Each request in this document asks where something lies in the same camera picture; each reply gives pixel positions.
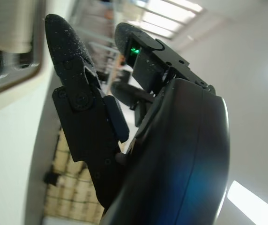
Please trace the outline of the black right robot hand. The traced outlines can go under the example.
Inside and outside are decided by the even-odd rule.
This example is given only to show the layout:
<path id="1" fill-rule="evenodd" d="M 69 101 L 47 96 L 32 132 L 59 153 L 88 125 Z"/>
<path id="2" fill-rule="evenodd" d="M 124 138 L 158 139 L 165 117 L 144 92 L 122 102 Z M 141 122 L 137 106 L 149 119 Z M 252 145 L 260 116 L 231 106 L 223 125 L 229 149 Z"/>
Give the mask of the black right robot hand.
<path id="1" fill-rule="evenodd" d="M 122 22 L 115 44 L 140 87 L 113 82 L 106 95 L 71 25 L 49 14 L 45 34 L 62 83 L 52 98 L 104 207 L 101 224 L 213 224 L 230 164 L 228 112 L 214 87 L 164 42 Z"/>

